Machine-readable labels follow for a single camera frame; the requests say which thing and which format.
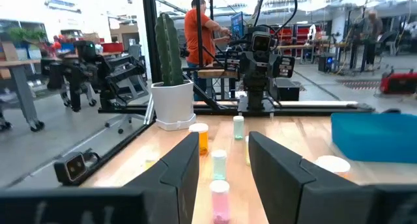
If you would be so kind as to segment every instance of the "monitor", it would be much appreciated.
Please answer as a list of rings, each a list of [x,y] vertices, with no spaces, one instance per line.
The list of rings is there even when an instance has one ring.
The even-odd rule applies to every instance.
[[[239,12],[231,17],[232,36],[242,38],[244,36],[244,27],[243,27],[243,12]]]

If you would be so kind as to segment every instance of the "red equipment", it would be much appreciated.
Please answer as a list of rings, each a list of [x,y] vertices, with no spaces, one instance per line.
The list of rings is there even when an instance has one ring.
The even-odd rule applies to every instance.
[[[391,72],[383,73],[379,89],[384,94],[414,94],[417,89],[417,73],[411,69],[409,73],[395,74],[392,69]]]

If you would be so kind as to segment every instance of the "gray floor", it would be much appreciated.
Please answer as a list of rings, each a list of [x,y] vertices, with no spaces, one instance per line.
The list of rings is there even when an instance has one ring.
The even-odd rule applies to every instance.
[[[417,65],[417,57],[385,57],[384,63],[395,68],[412,68]],[[335,100],[322,89],[326,89],[340,100],[353,100],[367,103],[383,111],[400,108],[403,112],[417,114],[415,97],[392,96],[375,97],[375,90],[353,90],[338,83],[339,79],[380,79],[387,70],[382,69],[374,75],[365,73],[355,77],[335,76],[317,71],[317,65],[297,65],[293,81],[300,82],[306,91],[300,92],[300,100]],[[73,113],[63,106],[59,96],[52,96],[35,102],[38,117],[46,124],[45,130],[33,133],[24,121],[19,109],[5,111],[7,120],[14,128],[0,133],[0,186],[13,188],[56,187],[58,182],[53,171],[53,159],[66,152],[84,151],[93,148],[99,155],[105,154],[126,135],[138,129],[141,122],[134,120],[122,135],[116,126],[104,128],[104,123],[114,115],[97,113],[98,106],[90,107],[83,96],[82,110]],[[143,103],[146,98],[137,102]]]

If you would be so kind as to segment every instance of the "computer screen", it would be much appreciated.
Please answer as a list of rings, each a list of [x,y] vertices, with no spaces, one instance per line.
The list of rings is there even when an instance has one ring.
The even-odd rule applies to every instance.
[[[359,186],[250,132],[253,178],[269,223],[415,223],[417,185]]]
[[[243,12],[239,12],[231,17],[232,22],[232,36],[237,36],[238,38],[242,38],[244,35],[244,27],[243,27]]]
[[[191,133],[122,188],[0,191],[0,223],[191,224],[198,142],[198,133]]]

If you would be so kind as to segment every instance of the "camera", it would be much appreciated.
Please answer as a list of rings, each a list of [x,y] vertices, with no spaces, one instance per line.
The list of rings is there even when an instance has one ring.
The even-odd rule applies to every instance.
[[[273,80],[290,78],[295,58],[275,53],[278,41],[267,27],[248,27],[245,32],[243,39],[229,43],[225,56],[226,69],[243,77],[244,91],[248,93],[240,99],[238,110],[273,112],[273,100],[279,101],[279,94],[272,94],[278,91]]]

